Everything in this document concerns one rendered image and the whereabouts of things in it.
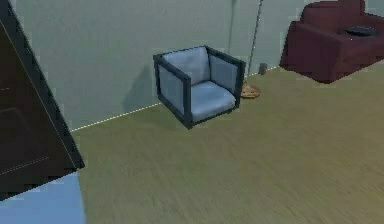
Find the floor lamp with wooden base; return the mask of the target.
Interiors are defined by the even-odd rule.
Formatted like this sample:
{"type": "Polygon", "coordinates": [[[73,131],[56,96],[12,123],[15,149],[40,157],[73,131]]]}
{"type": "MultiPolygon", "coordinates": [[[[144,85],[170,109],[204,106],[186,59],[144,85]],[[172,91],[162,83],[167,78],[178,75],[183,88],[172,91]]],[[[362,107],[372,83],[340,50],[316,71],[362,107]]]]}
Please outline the floor lamp with wooden base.
{"type": "Polygon", "coordinates": [[[258,11],[257,11],[256,20],[255,20],[255,28],[254,28],[254,32],[253,32],[253,39],[252,39],[252,46],[251,46],[251,50],[250,50],[250,56],[248,59],[247,74],[244,77],[244,82],[242,85],[241,97],[243,99],[255,99],[260,95],[260,90],[256,86],[251,85],[248,82],[248,77],[251,74],[251,67],[252,67],[252,62],[253,62],[254,51],[256,49],[257,32],[258,32],[259,23],[260,23],[263,2],[264,2],[264,0],[258,0],[258,11]]]}

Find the dark red sofa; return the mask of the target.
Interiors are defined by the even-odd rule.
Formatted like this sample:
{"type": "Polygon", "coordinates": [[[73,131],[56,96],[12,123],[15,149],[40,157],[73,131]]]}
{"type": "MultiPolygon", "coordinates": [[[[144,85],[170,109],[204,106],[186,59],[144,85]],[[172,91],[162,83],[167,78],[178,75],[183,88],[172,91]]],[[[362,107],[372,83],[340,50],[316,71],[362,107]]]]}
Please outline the dark red sofa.
{"type": "Polygon", "coordinates": [[[365,11],[364,0],[320,1],[306,5],[285,39],[280,66],[320,83],[332,83],[384,59],[384,16],[365,11]],[[376,28],[376,36],[346,30],[376,28]]]}

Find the dark brown room door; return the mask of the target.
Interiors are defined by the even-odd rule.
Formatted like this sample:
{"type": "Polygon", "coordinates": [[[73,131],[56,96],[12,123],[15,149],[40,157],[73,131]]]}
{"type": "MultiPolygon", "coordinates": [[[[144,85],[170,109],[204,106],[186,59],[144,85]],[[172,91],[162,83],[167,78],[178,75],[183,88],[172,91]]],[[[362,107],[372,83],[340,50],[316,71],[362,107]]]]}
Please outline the dark brown room door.
{"type": "Polygon", "coordinates": [[[0,0],[0,201],[85,166],[10,0],[0,0]]]}

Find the black flat object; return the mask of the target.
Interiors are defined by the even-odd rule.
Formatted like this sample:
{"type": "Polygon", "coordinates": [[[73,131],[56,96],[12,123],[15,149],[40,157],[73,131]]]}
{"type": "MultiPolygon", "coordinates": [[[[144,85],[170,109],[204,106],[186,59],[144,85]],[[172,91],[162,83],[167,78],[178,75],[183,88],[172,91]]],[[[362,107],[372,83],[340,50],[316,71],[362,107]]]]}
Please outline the black flat object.
{"type": "Polygon", "coordinates": [[[359,36],[359,37],[376,36],[379,34],[379,31],[376,28],[367,27],[367,26],[350,27],[346,30],[346,32],[350,35],[359,36]]]}

